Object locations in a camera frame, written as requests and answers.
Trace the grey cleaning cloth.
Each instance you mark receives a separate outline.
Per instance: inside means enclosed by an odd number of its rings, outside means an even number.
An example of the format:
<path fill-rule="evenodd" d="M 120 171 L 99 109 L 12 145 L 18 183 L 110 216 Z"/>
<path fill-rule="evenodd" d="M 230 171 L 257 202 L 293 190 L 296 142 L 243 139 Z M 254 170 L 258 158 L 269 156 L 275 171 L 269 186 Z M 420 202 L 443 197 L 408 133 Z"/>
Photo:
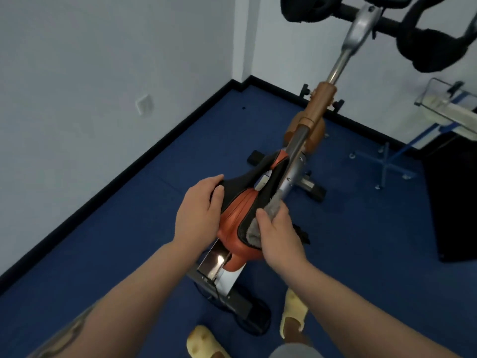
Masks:
<path fill-rule="evenodd" d="M 280 204 L 281 204 L 282 198 L 283 198 L 283 191 L 278 190 L 270 199 L 270 201 L 266 204 L 266 206 L 262 208 L 267 213 L 271 221 L 274 220 L 274 218 L 277 216 L 280 210 Z M 261 234 L 260 234 L 259 223 L 256 217 L 254 217 L 250 226 L 247 229 L 246 240 L 247 240 L 247 243 L 251 245 L 252 247 L 261 249 Z"/>

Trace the blue metal stand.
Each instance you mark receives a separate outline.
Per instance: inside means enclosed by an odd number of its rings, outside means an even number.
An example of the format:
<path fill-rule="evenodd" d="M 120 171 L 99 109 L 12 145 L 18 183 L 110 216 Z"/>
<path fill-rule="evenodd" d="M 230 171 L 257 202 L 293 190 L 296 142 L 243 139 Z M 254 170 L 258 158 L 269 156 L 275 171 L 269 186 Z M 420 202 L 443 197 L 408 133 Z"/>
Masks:
<path fill-rule="evenodd" d="M 417 174 L 414 171 L 405 169 L 401 166 L 398 166 L 393 163 L 395 159 L 399 156 L 403 155 L 404 152 L 407 152 L 411 147 L 413 147 L 417 142 L 424 139 L 424 137 L 428 136 L 431 132 L 438 130 L 441 134 L 446 134 L 448 132 L 453 131 L 457 127 L 460 127 L 461 124 L 457 122 L 451 122 L 449 125 L 444 126 L 438 123 L 432 124 L 432 126 L 428 127 L 424 132 L 421 132 L 417 137 L 411 140 L 408 144 L 400 148 L 396 153 L 390 156 L 390 143 L 386 142 L 381 148 L 382 157 L 374 157 L 362 151 L 355 150 L 349 154 L 350 159 L 355 159 L 356 157 L 364 158 L 370 162 L 378 164 L 381 166 L 381 177 L 379 183 L 375 186 L 376 190 L 382 190 L 385 188 L 386 185 L 386 178 L 387 172 L 394 171 L 402 175 L 404 180 L 411 180 L 414 179 Z"/>

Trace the person's left hand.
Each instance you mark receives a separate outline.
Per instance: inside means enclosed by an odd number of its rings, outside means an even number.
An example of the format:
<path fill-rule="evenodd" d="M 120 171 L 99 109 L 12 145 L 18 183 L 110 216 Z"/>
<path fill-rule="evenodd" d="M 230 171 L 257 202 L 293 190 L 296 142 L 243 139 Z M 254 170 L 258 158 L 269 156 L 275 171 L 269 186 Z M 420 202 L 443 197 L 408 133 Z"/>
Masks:
<path fill-rule="evenodd" d="M 217 237 L 221 215 L 210 212 L 210 200 L 223 178 L 220 174 L 198 181 L 188 189 L 178 209 L 173 242 L 194 259 Z"/>

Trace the person's left forearm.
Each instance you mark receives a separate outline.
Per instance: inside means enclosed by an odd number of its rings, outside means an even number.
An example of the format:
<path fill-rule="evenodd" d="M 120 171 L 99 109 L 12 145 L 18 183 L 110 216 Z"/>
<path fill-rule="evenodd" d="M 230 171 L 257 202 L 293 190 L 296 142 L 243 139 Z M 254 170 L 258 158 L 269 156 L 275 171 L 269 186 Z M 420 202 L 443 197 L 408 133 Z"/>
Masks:
<path fill-rule="evenodd" d="M 209 242 L 171 241 L 27 358 L 134 358 Z"/>

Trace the white wall socket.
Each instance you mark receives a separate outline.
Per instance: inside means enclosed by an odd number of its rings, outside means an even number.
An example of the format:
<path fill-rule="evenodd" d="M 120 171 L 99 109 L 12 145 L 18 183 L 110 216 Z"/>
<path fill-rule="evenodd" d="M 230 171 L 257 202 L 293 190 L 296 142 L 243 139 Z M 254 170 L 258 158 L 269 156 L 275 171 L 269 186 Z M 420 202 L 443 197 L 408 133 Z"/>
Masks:
<path fill-rule="evenodd" d="M 150 94 L 143 95 L 135 101 L 137 112 L 140 116 L 149 116 L 154 110 L 153 98 Z"/>

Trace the orange and black bike saddle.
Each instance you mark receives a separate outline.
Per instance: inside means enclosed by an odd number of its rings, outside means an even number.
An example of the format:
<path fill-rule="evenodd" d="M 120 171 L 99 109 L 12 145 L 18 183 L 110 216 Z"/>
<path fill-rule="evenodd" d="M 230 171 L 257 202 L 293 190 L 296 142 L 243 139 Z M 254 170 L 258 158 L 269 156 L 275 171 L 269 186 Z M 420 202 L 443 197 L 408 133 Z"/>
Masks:
<path fill-rule="evenodd" d="M 248 261 L 263 258 L 262 249 L 247 243 L 246 232 L 257 209 L 264 208 L 278 191 L 288 164 L 288 154 L 278 150 L 246 174 L 221 182 L 224 198 L 217 236 L 230 252 L 223 266 L 226 271 L 235 272 Z"/>

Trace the clear plastic tray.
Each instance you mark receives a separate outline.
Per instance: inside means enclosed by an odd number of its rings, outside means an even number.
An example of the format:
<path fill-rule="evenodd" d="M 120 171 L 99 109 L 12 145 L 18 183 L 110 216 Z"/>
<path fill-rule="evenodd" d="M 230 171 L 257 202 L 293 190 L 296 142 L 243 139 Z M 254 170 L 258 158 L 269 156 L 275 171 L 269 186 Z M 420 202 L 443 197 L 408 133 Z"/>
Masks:
<path fill-rule="evenodd" d="M 455 132 L 477 142 L 477 92 L 468 91 L 465 83 L 448 83 L 432 77 L 414 105 L 439 133 Z"/>

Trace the orange silver exercise bike frame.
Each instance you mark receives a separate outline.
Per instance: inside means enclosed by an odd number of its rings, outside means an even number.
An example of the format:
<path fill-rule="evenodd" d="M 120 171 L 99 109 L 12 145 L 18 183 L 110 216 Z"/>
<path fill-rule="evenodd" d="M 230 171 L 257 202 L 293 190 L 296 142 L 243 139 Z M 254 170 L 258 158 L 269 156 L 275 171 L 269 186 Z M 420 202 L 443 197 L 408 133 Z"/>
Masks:
<path fill-rule="evenodd" d="M 284 147 L 281 150 L 288 154 L 289 164 L 278 188 L 283 191 L 283 198 L 294 186 L 300 186 L 313 198 L 321 200 L 320 186 L 310 182 L 309 177 L 302 172 L 307 155 L 314 151 L 324 137 L 323 117 L 335 101 L 336 83 L 349 59 L 345 60 L 345 54 L 341 50 L 327 79 L 320 82 L 311 93 L 304 111 L 295 115 L 284 135 Z M 254 151 L 248 162 L 255 168 L 265 156 L 267 155 Z M 226 258 L 230 258 L 230 252 L 218 239 L 196 269 L 189 273 L 189 277 L 209 301 L 232 313 L 244 331 L 254 336 L 262 336 L 271 325 L 270 308 L 247 290 L 234 287 L 237 276 L 245 265 L 235 272 L 226 271 L 223 267 Z"/>

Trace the person's right forearm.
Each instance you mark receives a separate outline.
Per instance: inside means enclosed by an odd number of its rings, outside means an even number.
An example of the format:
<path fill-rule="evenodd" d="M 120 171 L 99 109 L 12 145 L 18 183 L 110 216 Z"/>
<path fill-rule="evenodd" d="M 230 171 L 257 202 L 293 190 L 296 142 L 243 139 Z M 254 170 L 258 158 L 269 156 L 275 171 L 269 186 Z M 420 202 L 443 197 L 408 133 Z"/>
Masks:
<path fill-rule="evenodd" d="M 307 260 L 279 274 L 346 358 L 460 358 Z"/>

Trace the yellow slipper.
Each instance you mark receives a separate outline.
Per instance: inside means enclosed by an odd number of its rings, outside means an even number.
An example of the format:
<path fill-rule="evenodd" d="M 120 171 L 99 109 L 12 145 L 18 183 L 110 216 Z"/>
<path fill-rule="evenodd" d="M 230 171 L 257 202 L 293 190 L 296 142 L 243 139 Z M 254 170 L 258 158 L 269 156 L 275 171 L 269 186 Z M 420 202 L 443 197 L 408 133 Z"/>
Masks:
<path fill-rule="evenodd" d="M 231 358 L 204 325 L 197 325 L 191 331 L 186 346 L 191 358 Z"/>
<path fill-rule="evenodd" d="M 300 300 L 295 292 L 288 288 L 279 326 L 280 336 L 286 341 L 290 338 L 302 337 L 308 307 Z"/>

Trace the black bike pedal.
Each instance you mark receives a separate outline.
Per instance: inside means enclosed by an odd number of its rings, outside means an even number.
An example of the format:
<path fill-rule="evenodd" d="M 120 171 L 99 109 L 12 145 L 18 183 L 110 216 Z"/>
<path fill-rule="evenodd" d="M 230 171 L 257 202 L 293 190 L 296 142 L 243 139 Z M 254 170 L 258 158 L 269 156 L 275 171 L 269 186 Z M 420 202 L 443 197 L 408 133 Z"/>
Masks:
<path fill-rule="evenodd" d="M 307 232 L 305 232 L 300 226 L 292 224 L 295 230 L 296 235 L 300 238 L 300 241 L 303 245 L 310 245 L 310 239 Z"/>

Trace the grey shorts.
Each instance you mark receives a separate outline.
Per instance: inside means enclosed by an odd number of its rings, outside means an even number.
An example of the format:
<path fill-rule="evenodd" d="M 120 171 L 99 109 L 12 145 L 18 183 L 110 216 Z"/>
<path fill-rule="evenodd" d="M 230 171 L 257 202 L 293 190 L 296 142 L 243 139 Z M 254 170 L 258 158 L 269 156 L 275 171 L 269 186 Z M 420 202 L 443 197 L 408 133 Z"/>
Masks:
<path fill-rule="evenodd" d="M 321 358 L 321 355 L 303 343 L 284 343 L 274 349 L 269 358 Z"/>

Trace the black padded bike handlebar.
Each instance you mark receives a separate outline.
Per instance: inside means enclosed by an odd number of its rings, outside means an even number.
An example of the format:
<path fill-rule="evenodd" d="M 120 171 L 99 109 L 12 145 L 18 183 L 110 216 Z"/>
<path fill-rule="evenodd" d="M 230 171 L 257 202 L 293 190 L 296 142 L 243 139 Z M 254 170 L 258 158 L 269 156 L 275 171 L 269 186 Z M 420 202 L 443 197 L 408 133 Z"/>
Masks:
<path fill-rule="evenodd" d="M 345 60 L 376 33 L 396 40 L 399 53 L 421 73 L 442 71 L 462 59 L 477 40 L 477 13 L 458 38 L 434 29 L 419 29 L 423 13 L 446 0 L 363 0 L 361 9 L 343 0 L 280 0 L 283 17 L 291 23 L 318 23 L 329 17 L 352 22 L 342 46 Z"/>

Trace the person's right hand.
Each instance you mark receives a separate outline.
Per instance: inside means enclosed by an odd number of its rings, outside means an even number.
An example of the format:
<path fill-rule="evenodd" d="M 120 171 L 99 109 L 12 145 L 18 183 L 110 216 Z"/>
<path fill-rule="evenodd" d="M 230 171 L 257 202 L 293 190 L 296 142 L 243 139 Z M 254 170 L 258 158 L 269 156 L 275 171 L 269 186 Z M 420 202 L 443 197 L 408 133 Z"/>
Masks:
<path fill-rule="evenodd" d="M 307 258 L 300 238 L 296 235 L 288 207 L 281 201 L 274 218 L 275 229 L 260 229 L 261 248 L 267 264 L 285 283 L 293 287 Z"/>

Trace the black cabinet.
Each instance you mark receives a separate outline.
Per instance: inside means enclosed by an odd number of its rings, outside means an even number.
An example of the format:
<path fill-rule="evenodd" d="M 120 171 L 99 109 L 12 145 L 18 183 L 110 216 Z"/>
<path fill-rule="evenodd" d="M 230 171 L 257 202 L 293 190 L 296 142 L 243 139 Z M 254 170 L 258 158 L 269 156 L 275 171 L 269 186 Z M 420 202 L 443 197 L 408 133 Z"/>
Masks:
<path fill-rule="evenodd" d="M 422 150 L 440 261 L 477 260 L 477 142 L 448 132 Z"/>

